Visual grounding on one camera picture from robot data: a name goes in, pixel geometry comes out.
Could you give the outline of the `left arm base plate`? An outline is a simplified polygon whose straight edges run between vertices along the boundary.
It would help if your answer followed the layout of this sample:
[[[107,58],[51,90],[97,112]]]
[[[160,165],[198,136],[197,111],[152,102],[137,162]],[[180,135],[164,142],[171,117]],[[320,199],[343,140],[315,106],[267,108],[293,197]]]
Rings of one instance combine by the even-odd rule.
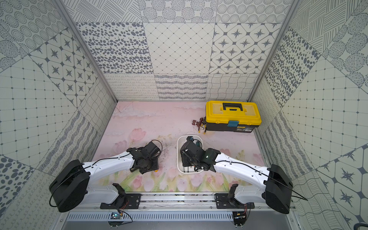
[[[118,192],[118,197],[110,204],[101,203],[100,209],[138,209],[142,194],[127,194],[118,183],[112,184]]]

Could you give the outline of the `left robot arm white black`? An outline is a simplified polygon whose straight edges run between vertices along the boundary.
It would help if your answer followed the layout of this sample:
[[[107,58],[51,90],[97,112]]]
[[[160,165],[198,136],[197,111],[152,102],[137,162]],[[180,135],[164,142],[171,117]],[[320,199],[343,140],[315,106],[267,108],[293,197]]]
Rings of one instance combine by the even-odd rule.
[[[49,205],[61,213],[92,203],[99,203],[100,209],[137,209],[140,195],[128,195],[119,183],[96,186],[95,182],[124,170],[140,174],[157,171],[163,145],[156,145],[156,142],[152,140],[144,147],[128,148],[113,157],[93,162],[69,162],[49,186]]]

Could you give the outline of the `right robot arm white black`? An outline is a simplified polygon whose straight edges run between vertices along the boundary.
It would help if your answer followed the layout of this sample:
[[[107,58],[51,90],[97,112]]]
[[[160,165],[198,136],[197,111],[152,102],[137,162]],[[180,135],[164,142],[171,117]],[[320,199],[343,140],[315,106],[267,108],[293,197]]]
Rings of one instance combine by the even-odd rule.
[[[228,194],[231,202],[265,203],[279,213],[289,214],[293,184],[280,166],[257,166],[234,159],[216,149],[203,149],[201,139],[197,136],[180,137],[177,150],[177,166],[183,174],[218,172],[253,185],[251,189],[232,185]]]

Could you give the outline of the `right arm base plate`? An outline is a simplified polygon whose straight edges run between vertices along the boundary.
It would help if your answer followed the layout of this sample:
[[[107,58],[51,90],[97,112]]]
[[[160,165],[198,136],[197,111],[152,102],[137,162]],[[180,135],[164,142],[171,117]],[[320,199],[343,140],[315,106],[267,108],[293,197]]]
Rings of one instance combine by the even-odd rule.
[[[227,194],[216,193],[214,195],[217,209],[242,209],[244,207],[247,207],[248,209],[255,208],[255,204],[253,202],[243,204],[235,199],[235,190],[238,186],[238,184],[233,184]]]

